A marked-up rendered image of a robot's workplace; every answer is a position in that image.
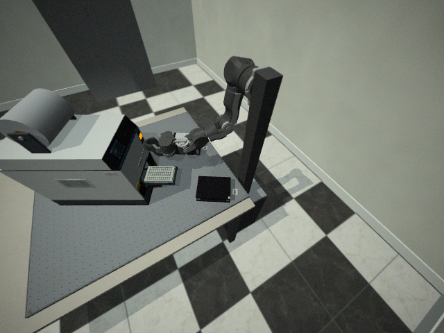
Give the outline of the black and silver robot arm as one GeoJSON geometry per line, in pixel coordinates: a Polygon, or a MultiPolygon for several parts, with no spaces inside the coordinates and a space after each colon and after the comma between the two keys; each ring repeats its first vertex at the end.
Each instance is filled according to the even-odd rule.
{"type": "Polygon", "coordinates": [[[203,126],[205,130],[203,130],[203,127],[195,128],[185,137],[179,137],[179,139],[187,140],[186,144],[183,145],[176,142],[179,153],[187,155],[196,148],[204,147],[209,139],[213,142],[214,140],[223,139],[233,132],[234,125],[237,124],[239,118],[239,110],[244,96],[248,99],[248,105],[250,105],[255,71],[269,68],[268,65],[263,67],[253,65],[255,63],[250,58],[237,56],[232,56],[226,62],[223,72],[227,83],[223,100],[225,113],[218,116],[216,122],[203,126]]]}

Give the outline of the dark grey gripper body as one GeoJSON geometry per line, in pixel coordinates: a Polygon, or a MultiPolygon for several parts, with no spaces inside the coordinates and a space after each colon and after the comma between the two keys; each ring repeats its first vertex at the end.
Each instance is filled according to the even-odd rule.
{"type": "Polygon", "coordinates": [[[159,138],[159,145],[162,150],[162,153],[165,157],[172,157],[175,155],[176,151],[176,143],[178,142],[180,145],[186,144],[186,139],[176,139],[172,132],[166,131],[161,133],[161,137],[159,138]]]}

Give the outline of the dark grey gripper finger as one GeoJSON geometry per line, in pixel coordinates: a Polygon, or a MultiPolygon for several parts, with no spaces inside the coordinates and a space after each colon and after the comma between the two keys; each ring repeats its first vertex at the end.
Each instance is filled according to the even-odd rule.
{"type": "Polygon", "coordinates": [[[147,142],[148,144],[155,144],[157,147],[160,147],[160,145],[158,144],[158,140],[154,137],[148,138],[145,140],[145,142],[147,142]]]}
{"type": "Polygon", "coordinates": [[[144,145],[148,151],[154,152],[155,155],[164,156],[161,151],[161,148],[156,149],[153,145],[148,144],[147,142],[144,142],[144,145]]]}

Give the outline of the grey cylinder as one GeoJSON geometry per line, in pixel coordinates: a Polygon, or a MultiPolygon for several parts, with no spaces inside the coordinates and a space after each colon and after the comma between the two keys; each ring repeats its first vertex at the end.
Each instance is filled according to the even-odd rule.
{"type": "Polygon", "coordinates": [[[49,147],[73,115],[71,104],[59,94],[34,89],[0,118],[0,133],[11,139],[7,134],[20,130],[49,147]]]}

